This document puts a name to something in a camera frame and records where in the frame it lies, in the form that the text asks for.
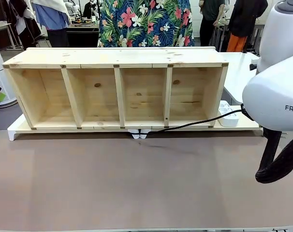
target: white base stand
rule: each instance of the white base stand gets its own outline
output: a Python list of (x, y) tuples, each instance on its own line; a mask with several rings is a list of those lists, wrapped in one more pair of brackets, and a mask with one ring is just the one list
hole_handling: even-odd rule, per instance
[(19, 134), (16, 133), (16, 131), (14, 131), (14, 130), (9, 130), (8, 135), (9, 135), (10, 141), (14, 141), (19, 136)]
[[(128, 129), (128, 132), (129, 133), (139, 133), (139, 130), (138, 129)], [(140, 135), (139, 134), (132, 134), (132, 137), (134, 139), (139, 139)]]
[[(239, 109), (240, 106), (231, 106), (233, 110)], [(215, 122), (214, 127), (212, 128), (182, 128), (174, 131), (262, 131), (262, 128), (258, 123), (251, 121), (242, 113), (237, 113), (239, 121), (236, 127), (223, 127), (219, 121)], [(149, 133), (150, 131), (158, 131), (161, 129), (150, 128), (150, 129), (141, 129), (140, 133)], [(32, 130), (24, 115), (21, 115), (9, 128), (8, 135), (10, 141), (13, 141), (17, 138), (19, 134), (32, 134), (32, 133), (85, 133), (85, 132), (130, 132), (130, 133), (139, 133), (138, 129), (46, 129), (46, 130)], [(134, 139), (145, 139), (146, 134), (133, 134)]]
[(151, 129), (142, 129), (141, 133), (145, 133), (145, 134), (141, 134), (140, 138), (145, 139), (147, 137), (147, 133), (149, 133), (151, 131)]

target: wood knot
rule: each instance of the wood knot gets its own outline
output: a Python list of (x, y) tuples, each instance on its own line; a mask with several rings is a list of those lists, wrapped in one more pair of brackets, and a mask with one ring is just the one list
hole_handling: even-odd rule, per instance
[(174, 84), (174, 85), (178, 85), (178, 84), (180, 84), (180, 81), (179, 81), (179, 80), (175, 80), (175, 81), (173, 81), (172, 84)]

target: table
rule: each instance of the table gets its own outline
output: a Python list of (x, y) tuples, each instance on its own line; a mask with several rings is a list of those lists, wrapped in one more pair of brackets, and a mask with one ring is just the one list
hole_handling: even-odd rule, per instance
[(66, 31), (70, 47), (97, 47), (98, 24), (71, 24)]
[(7, 30), (8, 35), (9, 35), (9, 39), (10, 39), (10, 43), (11, 43), (11, 46), (12, 46), (12, 49), (13, 50), (16, 50), (15, 44), (14, 44), (14, 42), (12, 40), (12, 36), (11, 36), (10, 30), (9, 30), (9, 28), (10, 28), (9, 25), (10, 24), (11, 23), (7, 23), (7, 21), (0, 21), (0, 30)]
[(252, 53), (241, 52), (222, 52), (221, 54), (229, 62), (224, 88), (237, 104), (241, 104), (245, 85), (256, 75), (256, 69), (250, 71), (249, 65), (259, 57)]
[(0, 130), (0, 230), (293, 225), (293, 172), (273, 184), (255, 181), (265, 138), (182, 135), (36, 134), (12, 143)]
[[(219, 48), (218, 51), (220, 52), (222, 49), (225, 32), (228, 30), (229, 19), (224, 21), (220, 21), (218, 27), (215, 28), (212, 36), (212, 46)], [(259, 47), (258, 41), (261, 36), (262, 30), (264, 29), (265, 21), (256, 20), (253, 35), (251, 37), (250, 44), (253, 44), (253, 51), (259, 54)]]

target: tropical print fabric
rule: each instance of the tropical print fabric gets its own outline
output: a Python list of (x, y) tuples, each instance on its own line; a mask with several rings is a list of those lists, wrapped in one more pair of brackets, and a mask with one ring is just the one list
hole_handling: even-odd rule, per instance
[(104, 0), (100, 47), (193, 45), (189, 0)]

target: blue shirt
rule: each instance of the blue shirt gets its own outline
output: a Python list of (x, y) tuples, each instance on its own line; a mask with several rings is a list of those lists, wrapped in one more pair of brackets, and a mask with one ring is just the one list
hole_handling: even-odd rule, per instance
[(69, 25), (68, 17), (65, 13), (53, 8), (33, 3), (37, 23), (45, 26), (47, 30), (61, 30)]

